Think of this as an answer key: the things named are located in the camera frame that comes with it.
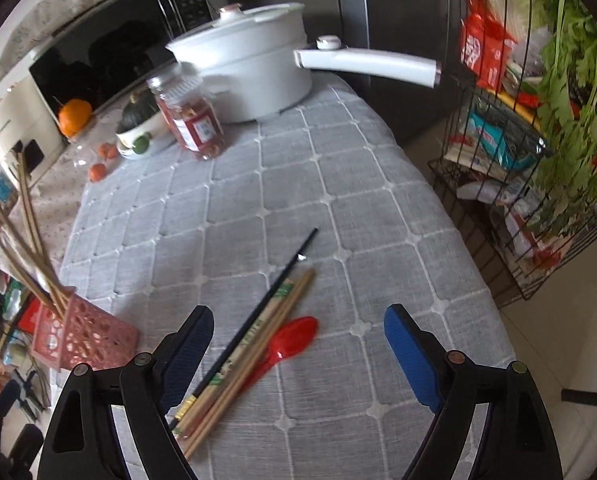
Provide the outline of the pink perforated plastic basket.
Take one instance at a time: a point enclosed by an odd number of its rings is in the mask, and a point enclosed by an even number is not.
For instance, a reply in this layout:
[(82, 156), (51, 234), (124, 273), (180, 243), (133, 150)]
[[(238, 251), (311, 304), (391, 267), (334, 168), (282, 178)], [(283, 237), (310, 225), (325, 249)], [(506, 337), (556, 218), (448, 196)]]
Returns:
[(52, 370), (86, 363), (94, 370), (124, 366), (138, 346), (135, 326), (72, 292), (64, 318), (44, 304), (39, 308), (32, 355)]

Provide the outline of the wooden chopstick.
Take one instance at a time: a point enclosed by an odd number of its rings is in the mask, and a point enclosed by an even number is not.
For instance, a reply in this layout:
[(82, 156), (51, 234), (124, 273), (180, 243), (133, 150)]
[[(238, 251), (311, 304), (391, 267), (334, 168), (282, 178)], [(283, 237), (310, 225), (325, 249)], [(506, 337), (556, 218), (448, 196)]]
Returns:
[(39, 224), (28, 195), (23, 196), (21, 231), (0, 207), (0, 248), (15, 277), (60, 320), (66, 317), (67, 292), (61, 285), (40, 236)]
[(244, 382), (248, 380), (248, 376), (252, 374), (252, 371), (267, 350), (270, 339), (284, 323), (285, 318), (289, 316), (291, 310), (300, 300), (300, 297), (304, 295), (316, 275), (317, 272), (315, 272), (315, 269), (311, 268), (300, 277), (292, 292), (284, 299), (277, 312), (271, 316), (271, 320), (265, 325), (262, 333), (253, 341), (251, 348), (236, 363), (236, 367), (232, 370), (232, 378), (228, 380), (225, 388), (221, 390), (217, 400), (204, 414), (192, 434), (184, 439), (184, 447), (182, 449), (184, 450), (184, 457), (187, 460), (190, 460), (203, 440), (217, 425), (217, 422), (219, 422), (225, 411), (228, 410), (229, 405), (238, 396)]
[(20, 280), (61, 321), (66, 317), (67, 296), (51, 266), (36, 255), (11, 222), (1, 217), (0, 249)]
[(27, 168), (23, 152), (18, 152), (18, 154), (16, 154), (16, 161), (18, 162), (18, 186), (20, 187), (21, 200), (24, 208), (24, 222), (27, 235), (30, 239), (30, 244), (32, 244), (34, 253), (38, 255), (41, 260), (44, 260), (46, 258), (46, 251), (44, 250), (44, 243), (42, 242), (39, 233), (32, 198), (30, 197)]
[(238, 393), (254, 366), (262, 358), (274, 333), (290, 314), (303, 292), (315, 277), (315, 269), (308, 269), (296, 283), (280, 296), (274, 295), (263, 310), (263, 321), (256, 321), (244, 341), (240, 342), (200, 396), (184, 414), (176, 428), (177, 440), (184, 454), (191, 455), (210, 431), (210, 424), (225, 411), (227, 404)]

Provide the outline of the paper-wrapped chopsticks pair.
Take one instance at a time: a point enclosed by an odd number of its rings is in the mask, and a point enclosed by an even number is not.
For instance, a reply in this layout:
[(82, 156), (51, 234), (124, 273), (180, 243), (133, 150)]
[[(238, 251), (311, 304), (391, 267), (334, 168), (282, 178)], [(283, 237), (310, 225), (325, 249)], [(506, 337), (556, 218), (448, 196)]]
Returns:
[(210, 390), (213, 390), (213, 388), (218, 387), (221, 382), (224, 381), (233, 369), (233, 366), (241, 359), (242, 354), (248, 350), (248, 347), (258, 333), (265, 327), (271, 315), (274, 314), (274, 311), (277, 310), (284, 299), (289, 296), (290, 292), (292, 292), (294, 286), (294, 282), (289, 278), (283, 281), (278, 290), (274, 293), (274, 296), (269, 300), (266, 307), (264, 307), (264, 310), (260, 312), (254, 323), (240, 338), (236, 346), (229, 351), (226, 356), (221, 356), (218, 359), (216, 362), (218, 365), (217, 370), (210, 370), (194, 389), (192, 396), (189, 396), (187, 400), (184, 401), (184, 404), (182, 404), (181, 408), (179, 408), (177, 414), (170, 422), (170, 429), (176, 438), (179, 438), (180, 434), (184, 433), (181, 422), (184, 420), (184, 417), (186, 417), (187, 412), (190, 411), (190, 408), (192, 408), (192, 405), (202, 398), (203, 392), (207, 387), (210, 387)]

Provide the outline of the red plastic spoon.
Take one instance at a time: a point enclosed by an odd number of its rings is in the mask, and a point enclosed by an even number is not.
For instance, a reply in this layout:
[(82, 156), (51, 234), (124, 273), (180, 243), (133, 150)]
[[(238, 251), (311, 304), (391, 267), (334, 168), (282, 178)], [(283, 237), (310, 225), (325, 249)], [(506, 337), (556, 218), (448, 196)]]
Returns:
[(264, 358), (248, 376), (248, 380), (244, 382), (241, 392), (254, 386), (277, 364), (292, 359), (305, 351), (317, 336), (318, 330), (319, 321), (313, 316), (295, 318), (280, 327), (270, 339)]

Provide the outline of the grey checked tablecloth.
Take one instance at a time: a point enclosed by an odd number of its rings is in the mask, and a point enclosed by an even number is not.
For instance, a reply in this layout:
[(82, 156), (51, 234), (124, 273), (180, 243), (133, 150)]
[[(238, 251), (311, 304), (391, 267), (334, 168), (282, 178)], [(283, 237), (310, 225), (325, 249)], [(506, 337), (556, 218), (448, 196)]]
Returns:
[(333, 75), (297, 106), (226, 129), (199, 160), (176, 146), (87, 186), (60, 271), (154, 349), (202, 304), (206, 364), (297, 249), (315, 281), (294, 309), (318, 320), (300, 356), (240, 396), (193, 455), (202, 479), (398, 479), (432, 413), (414, 399), (383, 318), (405, 307), (448, 349), (514, 356), (459, 232), (379, 115)]

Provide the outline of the floral cloth cover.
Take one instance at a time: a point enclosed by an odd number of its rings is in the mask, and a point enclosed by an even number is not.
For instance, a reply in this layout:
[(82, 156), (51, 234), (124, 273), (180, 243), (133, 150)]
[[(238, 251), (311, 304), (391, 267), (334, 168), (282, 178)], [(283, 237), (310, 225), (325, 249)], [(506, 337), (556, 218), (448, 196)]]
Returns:
[[(105, 131), (116, 143), (116, 127), (120, 110), (115, 108), (85, 128)], [(81, 230), (89, 230), (103, 221), (115, 193), (138, 190), (138, 180), (146, 172), (147, 158), (120, 159), (106, 178), (90, 183), (72, 164), (71, 141), (53, 166), (30, 189), (30, 197), (52, 266), (59, 271), (62, 264), (74, 259), (70, 238)]]

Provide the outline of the leafy green vegetables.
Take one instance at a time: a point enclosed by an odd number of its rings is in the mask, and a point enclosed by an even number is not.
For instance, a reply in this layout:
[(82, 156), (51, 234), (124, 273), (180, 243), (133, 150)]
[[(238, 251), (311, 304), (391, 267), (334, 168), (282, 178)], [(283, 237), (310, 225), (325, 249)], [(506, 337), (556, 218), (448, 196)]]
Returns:
[(581, 0), (511, 1), (530, 18), (524, 32), (551, 34), (540, 51), (538, 122), (553, 154), (533, 175), (545, 200), (529, 226), (564, 235), (597, 204), (597, 21)]

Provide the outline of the clear jar with tangerines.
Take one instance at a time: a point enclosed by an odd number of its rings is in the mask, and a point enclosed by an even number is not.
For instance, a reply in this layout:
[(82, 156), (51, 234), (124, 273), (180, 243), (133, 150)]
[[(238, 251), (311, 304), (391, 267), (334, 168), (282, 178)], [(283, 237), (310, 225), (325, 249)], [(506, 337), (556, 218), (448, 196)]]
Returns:
[(120, 159), (116, 143), (105, 131), (82, 131), (71, 140), (71, 146), (74, 168), (90, 183), (104, 180)]

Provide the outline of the white ceramic bowl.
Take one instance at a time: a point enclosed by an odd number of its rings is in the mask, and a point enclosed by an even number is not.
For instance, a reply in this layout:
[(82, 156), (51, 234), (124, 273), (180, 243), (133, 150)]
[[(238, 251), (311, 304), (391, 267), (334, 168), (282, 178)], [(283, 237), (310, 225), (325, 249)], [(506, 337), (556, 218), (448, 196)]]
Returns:
[(153, 157), (176, 143), (161, 112), (116, 136), (116, 148), (128, 160)]

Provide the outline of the orange pumpkin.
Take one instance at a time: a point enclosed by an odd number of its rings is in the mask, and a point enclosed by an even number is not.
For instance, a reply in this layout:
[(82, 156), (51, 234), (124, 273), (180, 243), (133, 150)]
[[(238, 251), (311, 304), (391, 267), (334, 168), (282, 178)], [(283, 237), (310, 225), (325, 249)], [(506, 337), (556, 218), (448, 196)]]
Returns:
[(80, 133), (88, 124), (92, 115), (92, 106), (81, 99), (71, 99), (59, 110), (59, 128), (67, 138), (71, 139)]

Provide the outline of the dark green pumpkin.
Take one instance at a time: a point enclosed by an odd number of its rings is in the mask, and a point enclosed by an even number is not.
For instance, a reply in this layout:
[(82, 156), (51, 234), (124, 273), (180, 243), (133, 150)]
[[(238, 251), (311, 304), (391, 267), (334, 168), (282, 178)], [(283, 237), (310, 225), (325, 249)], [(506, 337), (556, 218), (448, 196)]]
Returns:
[(159, 112), (160, 108), (150, 90), (134, 92), (123, 109), (122, 117), (120, 117), (120, 122), (116, 127), (116, 133), (128, 132), (144, 124)]

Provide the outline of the red-filled plastic jar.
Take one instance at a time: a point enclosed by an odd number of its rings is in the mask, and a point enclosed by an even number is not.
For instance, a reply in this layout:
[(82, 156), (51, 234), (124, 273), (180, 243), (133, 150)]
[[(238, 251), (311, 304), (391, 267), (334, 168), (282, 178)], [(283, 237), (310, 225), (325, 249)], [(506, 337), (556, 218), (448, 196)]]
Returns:
[(181, 64), (146, 79), (170, 132), (196, 158), (212, 159), (224, 150), (224, 132), (202, 79)]

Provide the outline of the black microwave oven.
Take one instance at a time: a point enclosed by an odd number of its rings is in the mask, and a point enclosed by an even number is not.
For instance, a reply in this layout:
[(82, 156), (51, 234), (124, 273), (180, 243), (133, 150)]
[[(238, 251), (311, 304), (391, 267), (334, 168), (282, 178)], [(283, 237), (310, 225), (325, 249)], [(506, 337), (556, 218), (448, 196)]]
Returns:
[(207, 0), (108, 0), (52, 38), (30, 66), (51, 113), (100, 110), (174, 59), (167, 44), (213, 19)]

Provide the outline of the white electric pot with lid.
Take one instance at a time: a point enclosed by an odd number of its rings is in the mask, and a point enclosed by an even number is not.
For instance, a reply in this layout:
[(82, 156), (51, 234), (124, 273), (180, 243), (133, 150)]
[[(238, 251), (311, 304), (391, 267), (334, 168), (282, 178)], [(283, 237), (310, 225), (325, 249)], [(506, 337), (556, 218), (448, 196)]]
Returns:
[(242, 10), (230, 4), (217, 20), (167, 44), (193, 66), (213, 96), (218, 119), (238, 124), (286, 110), (308, 96), (315, 70), (383, 77), (434, 88), (440, 64), (409, 54), (345, 46), (325, 35), (308, 44), (298, 2)]

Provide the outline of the grey refrigerator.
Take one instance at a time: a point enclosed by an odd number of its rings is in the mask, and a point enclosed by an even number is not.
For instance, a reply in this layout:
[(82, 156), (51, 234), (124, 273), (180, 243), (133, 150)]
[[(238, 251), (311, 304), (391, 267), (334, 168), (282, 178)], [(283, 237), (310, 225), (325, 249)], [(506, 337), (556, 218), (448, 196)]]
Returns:
[(432, 58), (440, 64), (434, 89), (370, 76), (346, 79), (407, 144), (445, 118), (457, 103), (459, 0), (338, 0), (341, 38), (349, 47)]

